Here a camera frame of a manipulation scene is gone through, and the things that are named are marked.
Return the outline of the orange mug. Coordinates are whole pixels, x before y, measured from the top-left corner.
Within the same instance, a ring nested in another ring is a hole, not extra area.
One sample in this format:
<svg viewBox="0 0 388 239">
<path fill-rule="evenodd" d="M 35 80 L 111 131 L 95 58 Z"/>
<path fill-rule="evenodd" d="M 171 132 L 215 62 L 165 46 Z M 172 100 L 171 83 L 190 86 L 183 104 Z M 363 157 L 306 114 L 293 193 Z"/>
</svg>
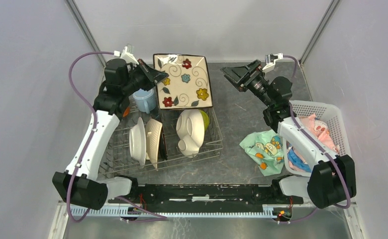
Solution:
<svg viewBox="0 0 388 239">
<path fill-rule="evenodd" d="M 130 107 L 127 107 L 126 110 L 125 110 L 124 113 L 123 113 L 123 117 L 128 116 L 129 113 L 130 113 L 130 110 L 131 110 L 131 108 L 130 108 Z"/>
</svg>

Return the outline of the square floral plate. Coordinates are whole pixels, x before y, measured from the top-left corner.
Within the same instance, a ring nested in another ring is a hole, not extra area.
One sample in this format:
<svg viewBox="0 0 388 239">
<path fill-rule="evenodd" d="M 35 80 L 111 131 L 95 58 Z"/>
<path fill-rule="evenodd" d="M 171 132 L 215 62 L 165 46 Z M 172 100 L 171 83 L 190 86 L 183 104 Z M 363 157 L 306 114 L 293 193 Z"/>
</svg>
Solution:
<svg viewBox="0 0 388 239">
<path fill-rule="evenodd" d="M 206 57 L 188 54 L 154 54 L 154 69 L 168 77 L 157 85 L 161 110 L 211 108 L 212 92 Z"/>
</svg>

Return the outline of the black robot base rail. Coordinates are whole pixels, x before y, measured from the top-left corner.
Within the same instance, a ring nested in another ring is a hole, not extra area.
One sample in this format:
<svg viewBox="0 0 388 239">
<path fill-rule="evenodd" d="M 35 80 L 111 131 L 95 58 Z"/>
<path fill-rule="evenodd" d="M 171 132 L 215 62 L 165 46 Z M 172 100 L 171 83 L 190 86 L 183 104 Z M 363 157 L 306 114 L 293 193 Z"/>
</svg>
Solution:
<svg viewBox="0 0 388 239">
<path fill-rule="evenodd" d="M 139 184 L 126 196 L 108 199 L 120 204 L 121 220 L 157 222 L 172 218 L 264 217 L 284 221 L 304 200 L 283 195 L 278 181 L 271 184 Z"/>
</svg>

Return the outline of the lime green bowl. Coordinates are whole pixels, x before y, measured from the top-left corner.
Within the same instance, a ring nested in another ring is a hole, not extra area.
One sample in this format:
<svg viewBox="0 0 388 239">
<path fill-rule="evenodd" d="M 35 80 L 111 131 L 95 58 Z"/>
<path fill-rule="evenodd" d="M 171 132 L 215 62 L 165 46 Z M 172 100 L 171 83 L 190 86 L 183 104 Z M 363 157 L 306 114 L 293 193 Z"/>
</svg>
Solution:
<svg viewBox="0 0 388 239">
<path fill-rule="evenodd" d="M 203 124 L 204 124 L 204 131 L 206 131 L 209 127 L 209 124 L 210 124 L 210 118 L 208 116 L 208 114 L 203 111 L 203 110 L 200 110 L 200 113 L 201 113 L 201 116 L 202 116 L 202 119 L 203 119 Z"/>
</svg>

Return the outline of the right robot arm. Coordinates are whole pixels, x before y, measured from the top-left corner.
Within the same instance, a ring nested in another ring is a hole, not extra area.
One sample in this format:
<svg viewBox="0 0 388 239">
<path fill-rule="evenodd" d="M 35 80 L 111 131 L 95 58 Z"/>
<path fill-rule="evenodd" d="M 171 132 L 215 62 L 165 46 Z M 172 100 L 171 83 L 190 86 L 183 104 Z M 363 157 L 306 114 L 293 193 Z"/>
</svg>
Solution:
<svg viewBox="0 0 388 239">
<path fill-rule="evenodd" d="M 251 91 L 266 105 L 263 118 L 267 126 L 298 150 L 311 168 L 308 176 L 296 172 L 279 180 L 270 190 L 272 200 L 283 203 L 290 196 L 297 196 L 310 199 L 319 209 L 349 208 L 356 196 L 353 159 L 325 146 L 300 122 L 290 102 L 292 82 L 283 76 L 266 80 L 267 68 L 255 60 L 244 66 L 223 67 L 221 71 L 238 91 Z"/>
</svg>

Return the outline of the plain white plate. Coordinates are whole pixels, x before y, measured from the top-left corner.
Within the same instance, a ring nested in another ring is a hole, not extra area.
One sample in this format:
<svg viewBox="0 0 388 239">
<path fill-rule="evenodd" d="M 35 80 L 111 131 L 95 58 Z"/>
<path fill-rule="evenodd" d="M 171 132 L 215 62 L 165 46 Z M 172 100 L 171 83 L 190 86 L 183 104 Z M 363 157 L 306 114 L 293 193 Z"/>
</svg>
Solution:
<svg viewBox="0 0 388 239">
<path fill-rule="evenodd" d="M 146 131 L 142 117 L 139 117 L 135 126 L 129 131 L 129 150 L 132 159 L 136 160 L 140 166 L 146 162 Z"/>
</svg>

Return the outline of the red-rimmed beige plate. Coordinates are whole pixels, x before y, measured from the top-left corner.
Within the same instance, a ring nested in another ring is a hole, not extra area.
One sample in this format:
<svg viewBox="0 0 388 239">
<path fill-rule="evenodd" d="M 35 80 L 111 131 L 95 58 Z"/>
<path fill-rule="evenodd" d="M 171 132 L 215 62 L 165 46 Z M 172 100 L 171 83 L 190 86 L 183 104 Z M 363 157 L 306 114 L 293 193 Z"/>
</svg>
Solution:
<svg viewBox="0 0 388 239">
<path fill-rule="evenodd" d="M 159 158 L 162 160 L 168 160 L 167 147 L 165 142 L 165 135 L 163 132 L 163 123 L 160 119 L 157 119 L 161 123 L 160 140 L 159 140 Z"/>
</svg>

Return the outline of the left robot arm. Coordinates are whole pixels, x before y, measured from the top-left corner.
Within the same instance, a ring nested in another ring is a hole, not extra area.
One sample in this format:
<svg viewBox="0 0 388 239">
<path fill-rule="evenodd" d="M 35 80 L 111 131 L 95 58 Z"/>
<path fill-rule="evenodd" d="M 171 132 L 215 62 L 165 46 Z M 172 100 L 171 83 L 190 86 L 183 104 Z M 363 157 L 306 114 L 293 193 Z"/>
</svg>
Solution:
<svg viewBox="0 0 388 239">
<path fill-rule="evenodd" d="M 67 168 L 52 178 L 68 212 L 72 205 L 99 210 L 118 196 L 128 203 L 139 198 L 134 178 L 117 176 L 99 181 L 98 171 L 108 142 L 130 105 L 130 96 L 153 89 L 168 76 L 142 59 L 134 63 L 120 58 L 107 61 L 98 95 L 88 104 L 92 115 L 81 145 Z"/>
</svg>

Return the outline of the light blue mug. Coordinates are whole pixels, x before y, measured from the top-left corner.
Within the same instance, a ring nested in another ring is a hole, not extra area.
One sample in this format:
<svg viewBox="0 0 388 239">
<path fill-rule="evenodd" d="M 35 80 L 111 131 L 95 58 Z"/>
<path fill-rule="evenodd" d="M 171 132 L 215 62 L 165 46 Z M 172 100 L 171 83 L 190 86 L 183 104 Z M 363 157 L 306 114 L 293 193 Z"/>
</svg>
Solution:
<svg viewBox="0 0 388 239">
<path fill-rule="evenodd" d="M 140 112 L 150 114 L 157 106 L 155 91 L 140 89 L 132 94 L 136 106 Z"/>
</svg>

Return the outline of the cream divided plate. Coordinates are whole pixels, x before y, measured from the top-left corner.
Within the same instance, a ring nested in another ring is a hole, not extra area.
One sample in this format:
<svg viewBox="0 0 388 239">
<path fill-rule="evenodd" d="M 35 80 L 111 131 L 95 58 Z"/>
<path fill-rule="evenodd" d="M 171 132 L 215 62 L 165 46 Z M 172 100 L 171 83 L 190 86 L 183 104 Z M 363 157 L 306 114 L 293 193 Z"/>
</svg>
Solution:
<svg viewBox="0 0 388 239">
<path fill-rule="evenodd" d="M 184 110 L 176 125 L 178 149 L 188 158 L 196 157 L 204 142 L 204 120 L 200 110 Z"/>
</svg>

